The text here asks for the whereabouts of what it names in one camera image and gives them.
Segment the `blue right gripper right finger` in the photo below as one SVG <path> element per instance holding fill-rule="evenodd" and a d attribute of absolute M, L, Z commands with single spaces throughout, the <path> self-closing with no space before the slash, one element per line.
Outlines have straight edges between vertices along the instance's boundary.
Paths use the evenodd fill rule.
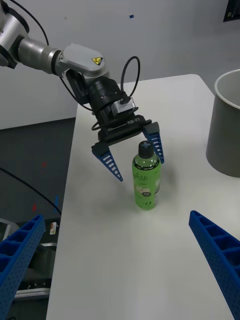
<path fill-rule="evenodd" d="M 240 241 L 199 212 L 188 225 L 194 234 L 235 320 L 240 319 Z"/>

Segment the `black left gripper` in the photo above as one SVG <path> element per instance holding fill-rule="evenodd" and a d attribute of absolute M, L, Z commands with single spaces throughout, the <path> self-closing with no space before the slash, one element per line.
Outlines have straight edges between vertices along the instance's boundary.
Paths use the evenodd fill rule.
<path fill-rule="evenodd" d="M 113 115 L 109 106 L 93 109 L 93 114 L 97 119 L 97 122 L 93 125 L 93 130 L 98 131 L 98 141 L 91 147 L 92 154 L 120 182 L 123 181 L 123 178 L 109 149 L 111 145 L 143 132 L 145 138 L 152 142 L 154 152 L 160 159 L 161 164 L 165 162 L 158 122 L 152 123 L 152 120 L 136 114 L 137 110 L 138 108 L 134 107 L 118 115 Z"/>

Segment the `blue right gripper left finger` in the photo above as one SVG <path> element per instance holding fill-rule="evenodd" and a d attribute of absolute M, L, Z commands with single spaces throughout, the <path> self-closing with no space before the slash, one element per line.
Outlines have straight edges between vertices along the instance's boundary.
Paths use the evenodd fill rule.
<path fill-rule="evenodd" d="M 0 243 L 0 319 L 9 308 L 46 230 L 42 215 L 28 221 Z"/>

